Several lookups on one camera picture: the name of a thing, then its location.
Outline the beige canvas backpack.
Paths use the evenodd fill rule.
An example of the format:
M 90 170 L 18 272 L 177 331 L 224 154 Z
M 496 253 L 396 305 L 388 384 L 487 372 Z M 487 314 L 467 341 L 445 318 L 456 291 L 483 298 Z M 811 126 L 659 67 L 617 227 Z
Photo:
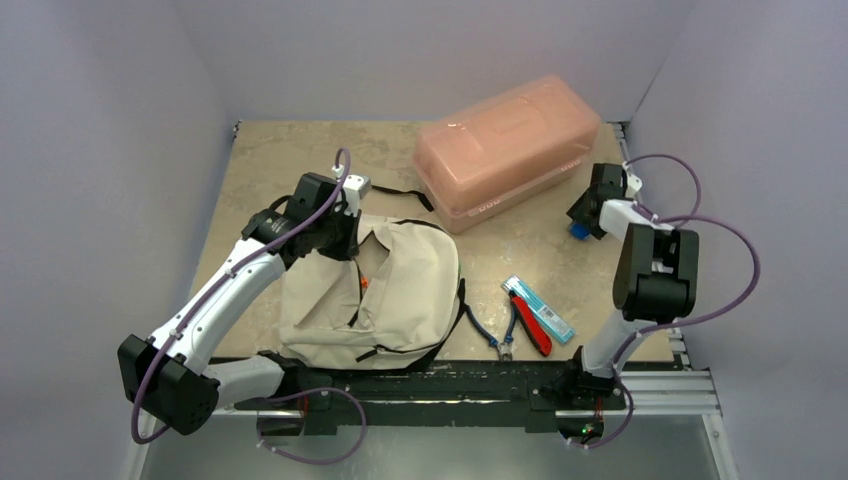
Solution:
M 313 252 L 286 272 L 280 354 L 332 370 L 426 366 L 465 313 L 454 239 L 424 220 L 363 215 L 357 241 L 352 260 Z

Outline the teal pencil pack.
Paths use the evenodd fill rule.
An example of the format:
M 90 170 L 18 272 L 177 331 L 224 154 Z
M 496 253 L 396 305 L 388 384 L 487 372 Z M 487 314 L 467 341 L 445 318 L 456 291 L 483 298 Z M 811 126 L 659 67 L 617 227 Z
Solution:
M 514 292 L 522 298 L 542 328 L 560 345 L 567 344 L 573 338 L 574 329 L 518 276 L 507 278 L 502 283 L 502 288 L 507 293 Z

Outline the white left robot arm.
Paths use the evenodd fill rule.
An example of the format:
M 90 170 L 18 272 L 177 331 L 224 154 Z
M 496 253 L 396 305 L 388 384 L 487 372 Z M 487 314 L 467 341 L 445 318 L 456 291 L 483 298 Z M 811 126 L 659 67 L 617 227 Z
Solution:
M 284 409 L 295 402 L 298 382 L 275 355 L 215 364 L 213 354 L 247 308 L 298 259 L 317 252 L 349 260 L 357 253 L 360 203 L 370 189 L 365 176 L 303 175 L 293 194 L 250 218 L 224 263 L 177 314 L 152 334 L 130 335 L 120 344 L 135 440 L 157 437 L 142 435 L 142 412 L 189 435 L 224 406 L 262 398 Z

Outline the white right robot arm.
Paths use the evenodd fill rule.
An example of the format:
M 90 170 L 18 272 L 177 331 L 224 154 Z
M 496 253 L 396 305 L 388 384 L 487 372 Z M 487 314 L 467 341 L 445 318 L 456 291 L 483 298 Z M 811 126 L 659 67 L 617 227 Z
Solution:
M 649 219 L 627 193 L 624 167 L 598 163 L 587 189 L 568 210 L 573 237 L 611 235 L 622 242 L 612 284 L 617 313 L 578 348 L 561 381 L 564 399 L 576 407 L 611 394 L 644 329 L 666 327 L 695 305 L 699 235 Z

